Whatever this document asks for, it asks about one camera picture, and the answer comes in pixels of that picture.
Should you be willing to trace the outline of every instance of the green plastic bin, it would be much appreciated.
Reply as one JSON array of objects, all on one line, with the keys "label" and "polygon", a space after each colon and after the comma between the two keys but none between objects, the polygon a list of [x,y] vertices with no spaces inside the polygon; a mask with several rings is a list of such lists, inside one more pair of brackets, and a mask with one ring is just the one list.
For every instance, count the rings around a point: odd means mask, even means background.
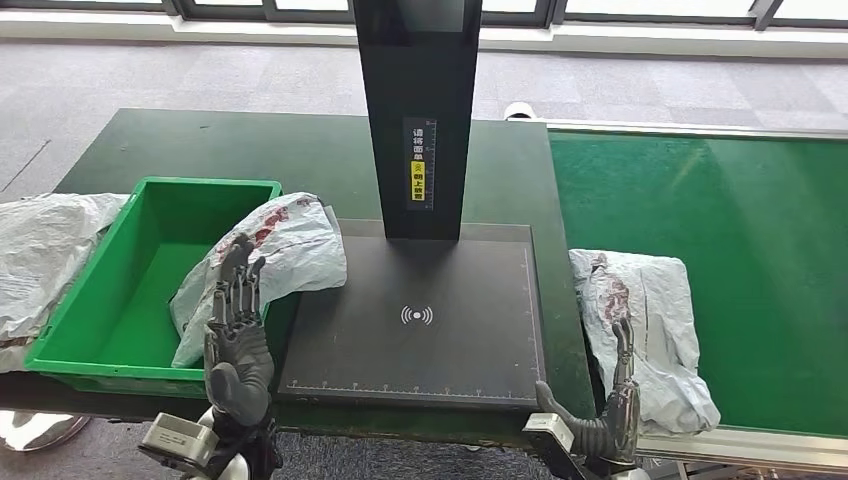
[{"label": "green plastic bin", "polygon": [[77,390],[205,397],[202,362],[171,368],[168,302],[186,274],[253,209],[271,181],[145,178],[26,359]]}]

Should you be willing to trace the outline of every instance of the robotic arm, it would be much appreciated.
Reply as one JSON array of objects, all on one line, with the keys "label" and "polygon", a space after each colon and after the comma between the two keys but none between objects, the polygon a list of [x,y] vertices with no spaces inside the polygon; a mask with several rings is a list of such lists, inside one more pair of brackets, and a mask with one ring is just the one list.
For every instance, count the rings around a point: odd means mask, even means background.
[{"label": "robotic arm", "polygon": [[197,423],[160,413],[139,449],[192,480],[267,480],[280,466],[268,387],[274,361],[258,312],[260,257],[239,235],[221,265],[203,366],[212,407]]},{"label": "robotic arm", "polygon": [[[639,385],[632,378],[630,318],[617,320],[612,329],[618,340],[618,362],[613,389],[600,417],[575,417],[557,403],[546,383],[536,383],[536,399],[543,413],[531,415],[524,432],[554,476],[574,480],[648,478],[635,466]],[[578,464],[572,454],[585,456],[585,462]]]}]

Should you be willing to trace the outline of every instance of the dark green table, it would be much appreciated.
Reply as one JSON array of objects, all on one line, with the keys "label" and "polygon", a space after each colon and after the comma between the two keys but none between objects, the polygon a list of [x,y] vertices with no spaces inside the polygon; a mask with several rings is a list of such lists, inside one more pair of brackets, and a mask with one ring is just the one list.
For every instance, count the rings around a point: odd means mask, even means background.
[{"label": "dark green table", "polygon": [[[563,403],[593,413],[564,218],[570,247],[687,265],[701,374],[725,427],[692,441],[640,439],[640,449],[750,464],[760,455],[767,465],[791,454],[794,465],[848,470],[848,440],[834,438],[848,438],[848,137],[831,136],[475,122],[464,221],[533,226],[546,362]],[[276,179],[320,194],[341,217],[379,216],[365,118],[122,110],[57,191],[128,192],[144,175]],[[285,331],[294,300],[274,304],[269,328]],[[51,403],[36,384],[68,396]],[[31,374],[0,375],[0,389],[0,406],[88,400],[112,416],[204,407],[67,392]],[[288,405],[280,419],[319,433],[501,444],[520,444],[525,420]]]},{"label": "dark green table", "polygon": [[[368,128],[365,117],[121,110],[56,191],[129,192],[148,175],[271,179],[320,195],[340,218],[380,218]],[[475,122],[470,143],[463,221],[533,227],[548,379],[575,414],[592,415],[547,131]],[[272,306],[272,350],[294,306]],[[519,444],[526,416],[297,404],[280,406],[278,419],[317,433]]]}]

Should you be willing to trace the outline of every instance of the gray plastic package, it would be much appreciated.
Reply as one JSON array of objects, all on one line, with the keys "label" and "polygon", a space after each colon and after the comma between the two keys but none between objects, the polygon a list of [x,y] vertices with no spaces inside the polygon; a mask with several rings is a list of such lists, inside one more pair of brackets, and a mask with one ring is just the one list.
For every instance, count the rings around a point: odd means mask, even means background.
[{"label": "gray plastic package", "polygon": [[347,281],[347,260],[332,207],[303,192],[270,200],[224,235],[171,299],[171,319],[181,338],[172,367],[190,367],[203,356],[221,262],[239,233],[246,233],[256,245],[250,262],[263,255],[267,261],[259,280],[260,311],[289,293],[341,287]]},{"label": "gray plastic package", "polygon": [[721,415],[698,376],[700,349],[683,262],[601,250],[568,253],[583,324],[607,394],[617,360],[609,318],[630,315],[640,433],[694,434],[717,427]]},{"label": "gray plastic package", "polygon": [[128,195],[49,193],[0,204],[0,373],[35,337]]}]

